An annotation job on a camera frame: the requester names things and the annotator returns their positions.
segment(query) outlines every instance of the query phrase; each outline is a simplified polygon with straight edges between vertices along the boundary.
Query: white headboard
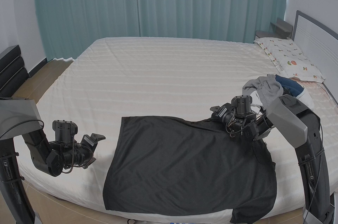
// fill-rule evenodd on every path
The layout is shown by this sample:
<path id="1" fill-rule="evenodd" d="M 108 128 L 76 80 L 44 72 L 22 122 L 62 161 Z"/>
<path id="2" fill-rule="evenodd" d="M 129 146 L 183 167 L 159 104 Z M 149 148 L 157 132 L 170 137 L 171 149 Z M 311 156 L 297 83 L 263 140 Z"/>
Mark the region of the white headboard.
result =
<path id="1" fill-rule="evenodd" d="M 314 63 L 323 77 L 324 86 L 338 100 L 338 34 L 312 17 L 297 11 L 292 39 Z"/>

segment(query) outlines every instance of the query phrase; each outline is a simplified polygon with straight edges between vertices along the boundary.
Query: baseboard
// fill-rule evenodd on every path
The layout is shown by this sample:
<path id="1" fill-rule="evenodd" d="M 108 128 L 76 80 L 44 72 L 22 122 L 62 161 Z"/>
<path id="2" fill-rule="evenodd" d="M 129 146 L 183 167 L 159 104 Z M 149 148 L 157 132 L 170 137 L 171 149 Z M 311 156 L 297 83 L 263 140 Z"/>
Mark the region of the baseboard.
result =
<path id="1" fill-rule="evenodd" d="M 42 67 L 44 67 L 47 64 L 47 58 L 45 57 L 38 65 L 36 65 L 30 72 L 29 77 L 31 78 L 33 75 L 35 75 L 38 70 L 40 70 Z"/>

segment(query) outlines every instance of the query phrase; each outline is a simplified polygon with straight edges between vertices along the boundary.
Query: mattress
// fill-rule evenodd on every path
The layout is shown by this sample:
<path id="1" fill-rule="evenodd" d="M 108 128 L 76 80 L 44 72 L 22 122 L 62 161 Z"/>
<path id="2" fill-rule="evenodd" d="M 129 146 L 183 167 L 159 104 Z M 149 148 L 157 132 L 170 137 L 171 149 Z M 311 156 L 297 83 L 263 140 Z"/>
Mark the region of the mattress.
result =
<path id="1" fill-rule="evenodd" d="M 158 222 L 228 223 L 231 209 L 189 217 L 106 211 L 102 198 L 105 178 L 118 141 L 122 116 L 174 116 L 189 121 L 209 118 L 211 106 L 240 95 L 249 80 L 277 69 L 256 44 L 178 38 L 104 38 L 88 47 L 53 83 L 37 104 L 49 141 L 52 122 L 72 120 L 75 137 L 98 133 L 107 139 L 95 151 L 88 169 L 51 177 L 32 164 L 21 137 L 15 138 L 21 174 L 36 188 L 61 199 L 123 217 Z M 338 109 L 324 87 L 302 83 L 310 92 L 323 125 L 330 191 L 338 188 Z M 277 199 L 266 215 L 304 205 L 296 154 L 277 129 L 265 138 L 276 162 Z"/>

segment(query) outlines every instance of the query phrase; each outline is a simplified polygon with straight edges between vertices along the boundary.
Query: blue clothing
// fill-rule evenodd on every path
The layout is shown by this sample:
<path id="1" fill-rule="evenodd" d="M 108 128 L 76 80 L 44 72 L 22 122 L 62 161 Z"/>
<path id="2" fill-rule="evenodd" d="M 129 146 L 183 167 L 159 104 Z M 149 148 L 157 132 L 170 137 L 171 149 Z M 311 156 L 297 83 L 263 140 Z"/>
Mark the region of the blue clothing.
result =
<path id="1" fill-rule="evenodd" d="M 300 84 L 289 78 L 284 78 L 276 75 L 276 81 L 280 83 L 283 88 L 288 88 L 293 97 L 297 97 L 304 90 L 304 88 Z"/>

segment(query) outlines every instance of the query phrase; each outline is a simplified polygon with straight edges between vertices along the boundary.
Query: headboard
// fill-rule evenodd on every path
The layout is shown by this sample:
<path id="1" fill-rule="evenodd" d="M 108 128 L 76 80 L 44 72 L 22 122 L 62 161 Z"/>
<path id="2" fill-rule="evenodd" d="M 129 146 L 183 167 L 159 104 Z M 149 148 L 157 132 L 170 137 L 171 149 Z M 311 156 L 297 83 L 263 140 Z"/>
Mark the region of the headboard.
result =
<path id="1" fill-rule="evenodd" d="M 326 78 L 324 86 L 336 101 L 338 100 L 338 34 L 297 11 L 292 40 L 300 47 Z"/>
<path id="2" fill-rule="evenodd" d="M 18 45 L 0 54 L 0 97 L 11 97 L 28 77 Z"/>

